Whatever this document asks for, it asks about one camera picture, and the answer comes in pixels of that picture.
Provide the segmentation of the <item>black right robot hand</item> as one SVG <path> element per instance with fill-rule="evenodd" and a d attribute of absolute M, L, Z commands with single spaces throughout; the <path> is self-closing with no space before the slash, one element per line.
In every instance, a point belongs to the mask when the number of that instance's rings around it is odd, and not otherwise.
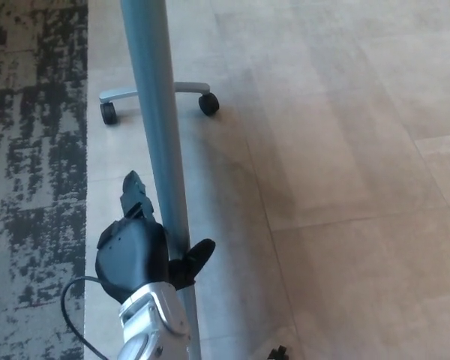
<path fill-rule="evenodd" d="M 170 259 L 162 224 L 155 220 L 146 187 L 135 171 L 124 178 L 124 217 L 113 221 L 97 243 L 95 271 L 104 291 L 123 304 L 140 287 L 165 282 L 182 290 L 195 284 L 216 243 L 206 238 L 183 257 Z"/>

